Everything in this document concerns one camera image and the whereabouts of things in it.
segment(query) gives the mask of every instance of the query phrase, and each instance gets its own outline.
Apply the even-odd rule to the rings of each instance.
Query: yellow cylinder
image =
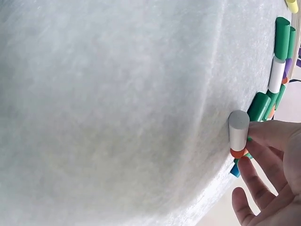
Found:
[[[287,7],[290,9],[292,13],[298,13],[299,7],[297,0],[285,0]]]

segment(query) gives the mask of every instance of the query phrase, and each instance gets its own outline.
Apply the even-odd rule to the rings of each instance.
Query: hand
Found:
[[[260,209],[255,216],[241,187],[232,193],[232,205],[242,226],[301,225],[301,123],[282,121],[250,124],[246,148],[278,192],[275,196],[258,177],[251,161],[238,162],[241,176]]]

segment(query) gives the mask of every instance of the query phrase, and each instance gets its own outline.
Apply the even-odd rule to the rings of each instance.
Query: black cable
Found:
[[[289,82],[301,81],[299,79],[291,79]]]

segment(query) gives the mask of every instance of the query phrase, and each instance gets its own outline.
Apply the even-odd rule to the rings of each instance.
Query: white cylinder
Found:
[[[269,78],[269,91],[278,93],[280,90],[283,73],[285,68],[285,60],[280,60],[276,56],[273,58],[271,75]]]
[[[241,110],[233,111],[229,116],[230,147],[233,151],[241,151],[246,146],[250,118]]]

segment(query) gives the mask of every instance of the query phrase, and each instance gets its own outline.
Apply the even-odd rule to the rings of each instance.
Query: purple cylinder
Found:
[[[285,60],[285,68],[284,68],[284,72],[285,72],[286,74],[288,74],[288,72],[290,71],[291,66],[292,66],[292,63],[293,63],[293,60],[292,60],[291,58]]]

